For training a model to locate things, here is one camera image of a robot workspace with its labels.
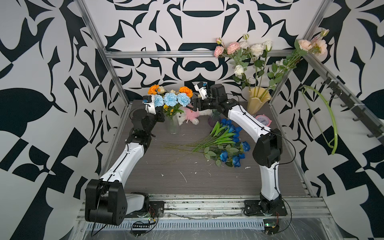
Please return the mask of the corner blue rose stem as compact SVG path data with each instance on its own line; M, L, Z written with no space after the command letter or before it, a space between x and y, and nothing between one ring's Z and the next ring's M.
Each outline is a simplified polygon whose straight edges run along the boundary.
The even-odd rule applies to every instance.
M204 149L204 156L207 160L221 161L223 163L225 163L229 157L225 149L210 147Z

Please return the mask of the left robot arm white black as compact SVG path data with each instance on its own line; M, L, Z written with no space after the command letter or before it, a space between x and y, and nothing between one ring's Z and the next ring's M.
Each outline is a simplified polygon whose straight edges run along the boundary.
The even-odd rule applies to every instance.
M126 195L124 187L135 165L150 146L154 126L164 120L161 107L133 112L133 128L126 139L123 152L104 175L98 180L89 181L86 187L86 221L118 226L126 215L145 211L146 195Z

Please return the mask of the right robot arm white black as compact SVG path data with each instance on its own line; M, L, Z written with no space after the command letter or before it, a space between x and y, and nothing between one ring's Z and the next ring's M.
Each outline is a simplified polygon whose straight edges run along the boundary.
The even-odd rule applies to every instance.
M259 201L245 201L244 215L287 216L290 208L281 195L278 181L283 151L281 131L262 125L238 101L228 99L225 87L221 84L212 85L208 90L207 84L200 82L194 88L201 97L192 98L192 110L217 110L238 124L255 141L253 158L260 167L262 187Z

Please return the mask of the light blue carnation stems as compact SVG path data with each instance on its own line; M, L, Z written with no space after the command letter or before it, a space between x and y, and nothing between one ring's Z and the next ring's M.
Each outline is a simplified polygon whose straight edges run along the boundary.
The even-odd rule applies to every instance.
M175 107L180 105L186 107L191 102L191 98L186 93L166 93L164 96L155 95L155 107L162 107L167 105L169 107Z

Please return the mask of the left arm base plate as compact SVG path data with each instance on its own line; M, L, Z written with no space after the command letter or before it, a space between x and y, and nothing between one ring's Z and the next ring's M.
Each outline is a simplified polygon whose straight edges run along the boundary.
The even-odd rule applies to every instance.
M144 204L144 209L151 218L162 217L165 210L164 201L149 201Z

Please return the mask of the picked blue tulip bunch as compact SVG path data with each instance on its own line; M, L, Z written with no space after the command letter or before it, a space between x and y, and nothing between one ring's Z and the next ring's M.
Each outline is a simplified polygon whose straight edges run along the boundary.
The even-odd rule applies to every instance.
M193 152L211 147L219 148L219 146L235 145L240 141L240 132L242 130L241 127L236 127L231 120L222 119L220 122L215 123L207 137L191 144Z

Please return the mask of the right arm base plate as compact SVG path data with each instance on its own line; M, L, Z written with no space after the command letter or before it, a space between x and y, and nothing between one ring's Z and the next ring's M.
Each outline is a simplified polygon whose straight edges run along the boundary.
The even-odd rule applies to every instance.
M246 200L243 213L246 216L270 217L270 216L286 216L288 214L284 201L277 198L273 201L262 200Z

